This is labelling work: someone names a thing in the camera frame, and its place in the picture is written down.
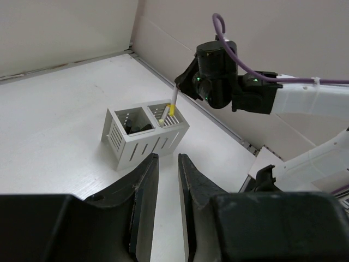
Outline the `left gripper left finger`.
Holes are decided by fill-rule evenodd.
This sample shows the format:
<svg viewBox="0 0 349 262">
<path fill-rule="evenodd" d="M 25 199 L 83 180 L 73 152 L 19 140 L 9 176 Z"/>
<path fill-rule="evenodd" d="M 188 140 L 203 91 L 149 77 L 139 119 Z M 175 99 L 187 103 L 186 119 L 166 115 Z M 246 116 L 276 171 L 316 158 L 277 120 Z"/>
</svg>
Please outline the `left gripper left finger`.
<svg viewBox="0 0 349 262">
<path fill-rule="evenodd" d="M 159 183 L 159 156 L 86 198 L 98 208 L 92 226 L 92 261 L 149 261 Z"/>
</svg>

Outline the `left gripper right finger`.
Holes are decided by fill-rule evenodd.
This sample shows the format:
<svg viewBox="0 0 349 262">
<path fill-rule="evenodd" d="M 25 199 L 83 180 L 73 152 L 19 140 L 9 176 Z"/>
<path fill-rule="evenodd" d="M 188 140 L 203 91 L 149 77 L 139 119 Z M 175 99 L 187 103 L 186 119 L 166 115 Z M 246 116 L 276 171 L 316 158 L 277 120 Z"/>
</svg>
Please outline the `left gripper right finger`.
<svg viewBox="0 0 349 262">
<path fill-rule="evenodd" d="M 202 174 L 187 154 L 178 155 L 178 181 L 186 261 L 221 261 L 210 199 L 226 191 Z"/>
</svg>

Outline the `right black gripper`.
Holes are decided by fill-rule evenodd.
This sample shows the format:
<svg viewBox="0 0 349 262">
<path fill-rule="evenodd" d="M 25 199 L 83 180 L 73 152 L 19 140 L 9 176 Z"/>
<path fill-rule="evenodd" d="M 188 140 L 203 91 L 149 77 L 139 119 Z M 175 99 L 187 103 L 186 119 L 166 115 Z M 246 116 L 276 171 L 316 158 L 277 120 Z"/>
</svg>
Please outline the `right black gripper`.
<svg viewBox="0 0 349 262">
<path fill-rule="evenodd" d="M 194 60 L 174 80 L 184 93 L 195 88 L 195 94 L 213 109 L 232 104 L 232 111 L 243 110 L 270 114 L 276 92 L 281 84 L 255 78 L 246 73 L 238 75 L 235 61 L 227 54 L 218 40 L 209 41 L 196 48 Z"/>
</svg>

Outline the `yellow cap white pen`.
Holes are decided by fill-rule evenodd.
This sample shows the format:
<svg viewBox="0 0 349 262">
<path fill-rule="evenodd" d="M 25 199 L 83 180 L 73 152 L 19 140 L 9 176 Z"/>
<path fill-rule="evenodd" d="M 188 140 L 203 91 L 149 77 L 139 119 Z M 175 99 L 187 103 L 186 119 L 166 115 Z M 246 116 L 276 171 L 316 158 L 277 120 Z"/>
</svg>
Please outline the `yellow cap white pen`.
<svg viewBox="0 0 349 262">
<path fill-rule="evenodd" d="M 169 110 L 170 116 L 174 116 L 174 114 L 175 114 L 177 96 L 178 96 L 178 88 L 174 87 L 173 93 L 172 93 L 172 98 L 171 98 L 171 103 L 170 103 L 170 110 Z"/>
</svg>

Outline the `yellow-green cap black marker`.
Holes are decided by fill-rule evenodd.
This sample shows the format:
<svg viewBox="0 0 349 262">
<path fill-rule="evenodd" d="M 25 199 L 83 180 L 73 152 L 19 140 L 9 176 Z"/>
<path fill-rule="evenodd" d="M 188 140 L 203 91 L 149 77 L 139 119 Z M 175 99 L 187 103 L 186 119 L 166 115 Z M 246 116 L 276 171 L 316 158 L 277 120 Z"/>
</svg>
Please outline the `yellow-green cap black marker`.
<svg viewBox="0 0 349 262">
<path fill-rule="evenodd" d="M 153 128 L 153 126 L 151 124 L 147 124 L 144 127 L 136 126 L 136 127 L 131 129 L 130 134 L 144 132 L 144 131 L 147 131 L 147 130 L 151 130 L 152 128 Z"/>
</svg>

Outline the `orange-yellow cap white pen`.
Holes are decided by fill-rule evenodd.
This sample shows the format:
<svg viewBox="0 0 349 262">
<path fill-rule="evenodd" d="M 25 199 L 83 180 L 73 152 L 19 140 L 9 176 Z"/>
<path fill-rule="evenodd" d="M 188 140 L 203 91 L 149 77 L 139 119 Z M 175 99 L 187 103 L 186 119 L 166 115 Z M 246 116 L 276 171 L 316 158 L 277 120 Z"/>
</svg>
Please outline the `orange-yellow cap white pen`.
<svg viewBox="0 0 349 262">
<path fill-rule="evenodd" d="M 166 108 L 164 109 L 163 114 L 162 114 L 162 116 L 161 116 L 161 118 L 159 120 L 159 123 L 165 122 L 165 120 L 166 120 L 166 118 L 167 118 L 167 116 L 168 116 L 168 114 L 170 112 L 170 108 L 171 107 L 169 105 L 166 106 Z"/>
</svg>

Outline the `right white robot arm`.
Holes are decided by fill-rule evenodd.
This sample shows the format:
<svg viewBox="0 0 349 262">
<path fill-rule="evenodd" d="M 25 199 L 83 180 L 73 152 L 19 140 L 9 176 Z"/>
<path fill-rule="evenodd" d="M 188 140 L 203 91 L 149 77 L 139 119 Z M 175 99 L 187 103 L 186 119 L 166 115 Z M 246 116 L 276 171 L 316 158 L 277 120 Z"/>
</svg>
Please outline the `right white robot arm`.
<svg viewBox="0 0 349 262">
<path fill-rule="evenodd" d="M 273 170 L 283 190 L 322 190 L 342 194 L 348 190 L 348 82 L 301 79 L 275 72 L 246 69 L 232 41 L 199 45 L 193 61 L 175 79 L 177 88 L 213 109 L 260 115 L 294 114 L 308 119 L 342 122 L 342 131 Z"/>
</svg>

